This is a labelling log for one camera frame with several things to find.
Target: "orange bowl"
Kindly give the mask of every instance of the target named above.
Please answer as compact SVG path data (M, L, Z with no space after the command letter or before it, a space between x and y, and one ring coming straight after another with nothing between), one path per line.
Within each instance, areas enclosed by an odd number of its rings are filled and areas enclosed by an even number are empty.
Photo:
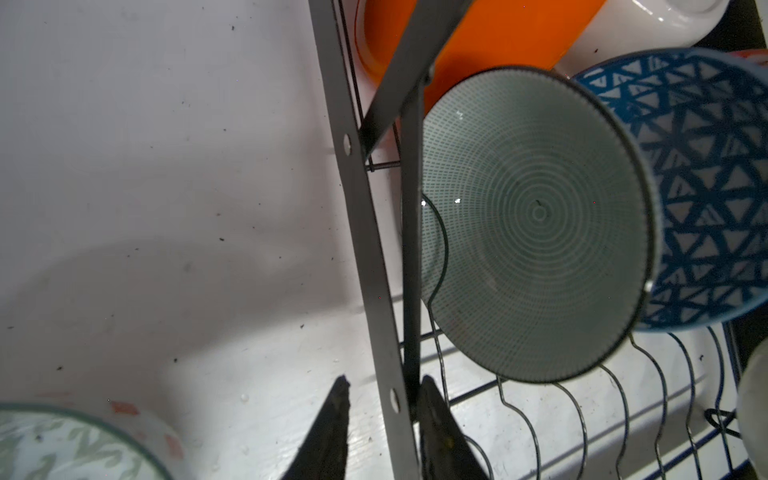
M426 111L455 84L487 68L554 67L604 2L476 0L435 61L435 77L424 91ZM355 44L377 84L415 5L416 0L358 0Z

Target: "gray-green patterned bowl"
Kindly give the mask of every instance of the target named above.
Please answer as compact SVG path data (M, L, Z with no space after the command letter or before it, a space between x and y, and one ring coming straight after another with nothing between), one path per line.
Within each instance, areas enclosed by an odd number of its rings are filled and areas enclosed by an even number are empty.
M46 397L72 403L66 392ZM102 403L95 409L90 407L96 402L78 403L79 408L89 405L88 414L38 403L0 403L0 478L193 478L170 427L132 403Z
M568 379L641 316L659 264L658 195L631 138L576 84L499 68L456 85L424 122L423 188L450 252L432 313L479 365ZM424 208L429 301L444 247Z

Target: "black wire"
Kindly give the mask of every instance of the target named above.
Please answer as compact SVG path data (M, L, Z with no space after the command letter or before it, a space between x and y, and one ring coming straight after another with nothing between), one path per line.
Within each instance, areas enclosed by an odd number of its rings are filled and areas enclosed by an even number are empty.
M427 205L429 205L429 208L432 209L432 212L435 214L435 217L437 218L437 221L440 224L440 231L442 233L442 242L445 245L445 255L443 255L443 258L442 258L442 271L440 272L440 278L437 281L437 285L435 285L435 289L432 291L432 295L430 295L429 300L427 300L427 313L429 314L429 324L432 326L432 331L436 332L437 325L435 321L435 314L432 313L432 301L434 301L435 297L437 296L437 292L440 291L440 287L442 286L442 281L445 280L445 274L448 272L448 231L445 229L445 223L443 223L442 216L440 215L440 212L437 211L437 207L435 207L435 204L423 192L422 192L422 198L427 203ZM442 380L442 393L445 397L445 403L447 403L450 408L451 403L448 398L448 380L445 379L445 362L443 361L443 358L442 358L442 349L440 348L440 339L436 334L434 335L434 337L435 337L435 348L437 349L437 358L440 360L440 379Z

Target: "blue patterned bowl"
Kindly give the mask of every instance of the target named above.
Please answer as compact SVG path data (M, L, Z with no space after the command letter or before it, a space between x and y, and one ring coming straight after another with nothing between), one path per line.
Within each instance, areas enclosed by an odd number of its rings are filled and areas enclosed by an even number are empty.
M635 136L664 204L660 273L636 328L725 322L768 300L768 70L676 48L573 80Z

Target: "dish rack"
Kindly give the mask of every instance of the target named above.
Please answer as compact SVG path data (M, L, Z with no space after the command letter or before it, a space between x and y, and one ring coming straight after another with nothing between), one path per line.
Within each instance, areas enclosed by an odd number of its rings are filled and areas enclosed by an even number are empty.
M551 461L542 460L542 451L547 445L545 439L537 434L535 422L526 415L526 407L511 399L515 396L515 390L523 389L525 386L508 383L507 380L496 377L448 398L446 377L450 372L446 372L446 363L449 353L458 352L451 346L446 348L447 340L434 322L430 322L426 331L423 331L421 318L423 91L429 82L433 61L471 3L472 0L418 0L381 85L373 96L369 110L364 114L343 6L337 0L310 0L334 151L346 198L346 209L376 368L379 398L395 477L397 479L421 478L421 460L417 452L417 435L414 432L416 400L421 386L421 375L428 369L426 362L436 361L439 364L439 370L436 367L432 369L439 376L438 382L442 383L443 394L449 407L454 409L453 412L456 408L464 408L471 406L473 402L479 402L480 398L487 402L490 395L495 395L496 407L513 412L525 424L523 435L528 435L531 439L529 443L532 446L531 457L535 458L535 467L530 468L522 478L539 480L543 478L544 473L552 472L548 468L574 455L578 457L574 465L577 471L575 474L563 472L565 475L563 478L572 478L573 475L575 478L582 478L590 460L594 459L590 457L590 446L610 436L621 437L618 451L612 454L613 460L606 460L611 455L606 456L602 453L600 455L601 465L607 464L611 467L605 474L610 478L621 479L626 472L633 475L633 478L665 479L667 475L672 475L672 472L682 472L682 464L688 464L686 468L693 469L689 470L689 473L680 474L685 475L683 478L693 478L690 475L692 471L696 472L696 478L715 478L706 472L703 473L702 466L711 460L712 454L707 453L706 458L700 455L702 449L707 445L714 445L713 442L722 443L721 452L727 464L725 477L718 474L717 478L739 478L738 475L746 468L748 462L738 431L730 428L735 425L732 423L736 414L732 409L721 408L724 395L729 398L728 402L733 406L735 386L741 372L741 362L738 360L739 347L727 327L699 329L697 331L699 342L694 344L691 344L690 338L683 334L647 335L648 339L654 340L652 343L668 342L669 345L665 347L664 352L677 352L677 358L681 356L685 361L687 379L681 389L674 391L668 388L669 369L667 368L665 374L662 362L657 359L658 354L650 353L647 346L643 347L636 341L635 336L630 335L628 343L616 356L634 354L635 357L628 360L628 365L631 366L629 370L632 370L632 365L645 362L644 367L637 367L637 369L645 368L648 369L644 370L645 372L655 372L655 379L649 378L648 375L642 375L643 378L639 378L639 375L638 377L629 375L630 378L620 380L620 377L627 376L618 375L606 365L599 365L599 368L590 373L589 376L597 374L606 376L612 388L615 389L615 402L622 407L618 415L620 421L597 435L590 436L583 407L571 391L587 382L584 376L565 382L566 385L554 383L547 387L550 389L554 387L568 398L573 407L570 415L577 416L581 426L581 447L577 448L576 452L565 452ZM374 163L371 153L390 128L399 160ZM402 342L399 341L368 179L369 174L389 168L399 168L402 179ZM695 404L697 387L701 386L703 380L701 377L696 377L694 372L696 359L691 353L694 350L698 353L701 335L705 331L707 342L710 342L709 348L716 352L717 363L714 367L714 375L717 381L714 383L716 387L713 392L716 391L716 393L714 393L712 408L701 412L697 411ZM723 344L729 353L728 357L723 352ZM422 357L422 350L432 349L432 346L434 346L434 353L425 358ZM699 357L699 361L703 361L703 358L704 354ZM660 398L645 409L631 414L626 394L629 383L633 389L640 387L646 390L660 389ZM683 402L686 406L678 409L684 412L682 425L672 425L670 422L669 408L672 402L678 405ZM636 424L643 414L658 409L660 409L658 427L650 428L654 431L650 442L653 452L651 465L655 466L635 468L632 472L627 472L628 468L623 461L628 450L635 450L634 447L628 448L634 432L633 424ZM706 428L701 428L704 423L701 419L694 417L694 412L706 419ZM699 423L699 428L692 429L692 422L696 421ZM682 429L686 441L676 448L662 449L660 444L673 427ZM482 442L476 442L468 436L465 438L478 453L481 465L485 463L485 472L489 478L493 479L496 476L507 478L508 472L503 475L494 473L492 459L486 455ZM732 453L734 449L738 451L738 455ZM591 473L589 478L597 478L597 476Z

